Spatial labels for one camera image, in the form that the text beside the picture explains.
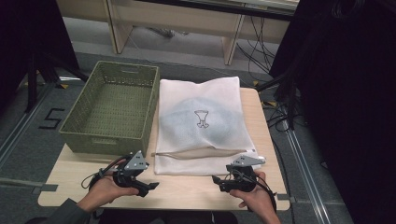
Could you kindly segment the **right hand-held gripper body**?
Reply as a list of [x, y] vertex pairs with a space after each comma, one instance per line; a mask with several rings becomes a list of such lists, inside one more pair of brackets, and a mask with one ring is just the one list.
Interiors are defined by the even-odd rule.
[[238, 189], [244, 192], [251, 192], [256, 186], [261, 186], [263, 188], [263, 184], [257, 180], [258, 177], [253, 170], [254, 165], [261, 164], [264, 164], [264, 161], [261, 159], [251, 158], [245, 155], [240, 156], [226, 166], [229, 174], [233, 176], [233, 179], [228, 179], [229, 183], [226, 185], [229, 185], [231, 190]]

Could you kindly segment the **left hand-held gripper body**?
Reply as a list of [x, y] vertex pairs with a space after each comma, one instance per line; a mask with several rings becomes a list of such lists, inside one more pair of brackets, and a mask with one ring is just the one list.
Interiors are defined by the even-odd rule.
[[145, 161], [141, 151], [134, 155], [127, 155], [113, 172], [114, 182], [122, 188], [148, 188], [149, 185], [138, 181], [136, 178], [148, 169], [149, 164]]

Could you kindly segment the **blue-grey garment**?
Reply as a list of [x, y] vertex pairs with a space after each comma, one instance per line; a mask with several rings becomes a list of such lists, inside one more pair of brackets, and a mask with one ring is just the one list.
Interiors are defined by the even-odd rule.
[[190, 98], [160, 115], [160, 151], [252, 149], [241, 112], [206, 98]]

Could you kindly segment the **green woven plastic basket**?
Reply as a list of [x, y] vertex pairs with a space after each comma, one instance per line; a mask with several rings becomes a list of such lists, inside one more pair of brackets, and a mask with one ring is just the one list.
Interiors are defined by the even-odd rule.
[[159, 85], [160, 71], [156, 66], [98, 62], [60, 135], [75, 153], [145, 153]]

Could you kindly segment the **white mesh laundry bag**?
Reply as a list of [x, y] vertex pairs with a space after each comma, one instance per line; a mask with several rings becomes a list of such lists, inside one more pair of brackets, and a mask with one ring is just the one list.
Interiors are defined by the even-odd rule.
[[157, 175], [224, 175], [226, 166], [242, 155], [258, 158], [253, 144], [252, 149], [230, 150], [202, 148], [184, 151], [160, 151], [160, 115], [177, 103], [190, 98], [206, 98], [227, 108], [241, 112], [244, 118], [238, 77], [223, 77], [195, 84], [189, 81], [160, 81], [159, 135], [155, 152], [154, 169]]

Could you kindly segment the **person's right hand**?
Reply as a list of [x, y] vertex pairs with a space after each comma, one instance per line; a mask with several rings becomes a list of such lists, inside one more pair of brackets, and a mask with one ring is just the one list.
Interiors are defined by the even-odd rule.
[[238, 189], [232, 189], [230, 195], [239, 198], [242, 202], [239, 204], [240, 208], [248, 207], [256, 215], [276, 213], [270, 195], [261, 186], [256, 186], [251, 192], [244, 192]]

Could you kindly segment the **person's left hand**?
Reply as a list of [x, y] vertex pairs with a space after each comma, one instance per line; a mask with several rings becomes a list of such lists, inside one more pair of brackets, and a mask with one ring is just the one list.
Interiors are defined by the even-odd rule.
[[89, 192], [77, 203], [77, 206], [86, 212], [92, 212], [97, 208], [112, 203], [121, 196], [133, 196], [139, 193], [135, 188], [122, 188], [114, 183], [109, 175], [98, 180]]

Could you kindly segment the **black tripod stand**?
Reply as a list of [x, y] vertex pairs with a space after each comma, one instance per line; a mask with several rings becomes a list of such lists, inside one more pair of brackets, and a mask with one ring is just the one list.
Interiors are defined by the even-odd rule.
[[80, 70], [79, 66], [74, 67], [59, 57], [53, 54], [47, 53], [45, 51], [33, 52], [28, 59], [28, 100], [25, 112], [31, 112], [34, 106], [37, 104], [37, 74], [44, 78], [46, 83], [56, 84], [59, 82], [60, 78], [57, 75], [55, 68], [61, 67], [63, 70], [67, 71], [74, 77], [86, 82], [88, 76], [84, 75]]
[[279, 102], [287, 104], [286, 121], [290, 130], [294, 130], [294, 107], [296, 104], [296, 84], [294, 82], [294, 74], [291, 71], [286, 71], [278, 77], [261, 84], [255, 88], [257, 92], [264, 91], [277, 84], [275, 98]]

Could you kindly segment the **black curtain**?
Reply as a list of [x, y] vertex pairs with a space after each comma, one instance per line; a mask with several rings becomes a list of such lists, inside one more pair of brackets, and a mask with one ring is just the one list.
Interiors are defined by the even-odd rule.
[[31, 56], [41, 52], [79, 69], [56, 0], [0, 0], [0, 107], [20, 85]]
[[304, 117], [354, 224], [396, 224], [396, 0], [300, 0], [272, 76], [323, 17], [294, 80]]

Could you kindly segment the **metal floor rail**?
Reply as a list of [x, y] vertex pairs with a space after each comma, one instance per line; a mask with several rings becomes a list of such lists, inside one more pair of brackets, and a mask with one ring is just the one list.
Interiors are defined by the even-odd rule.
[[5, 141], [2, 144], [0, 144], [0, 169], [6, 163], [7, 159], [13, 152], [14, 148], [19, 143], [21, 137], [24, 135], [27, 128], [35, 119], [38, 111], [43, 105], [43, 102], [46, 100], [46, 98], [52, 92], [53, 89], [54, 89], [53, 84], [48, 84], [43, 87], [42, 91], [38, 94], [38, 99], [36, 104], [28, 112], [23, 113], [20, 120], [17, 122], [17, 124], [10, 132], [10, 134], [7, 136]]
[[304, 185], [312, 204], [313, 210], [316, 214], [319, 224], [332, 224], [326, 205], [324, 204], [314, 178], [309, 170], [308, 164], [304, 157], [304, 153], [297, 139], [294, 130], [287, 130], [287, 136], [290, 142], [291, 150], [300, 170]]

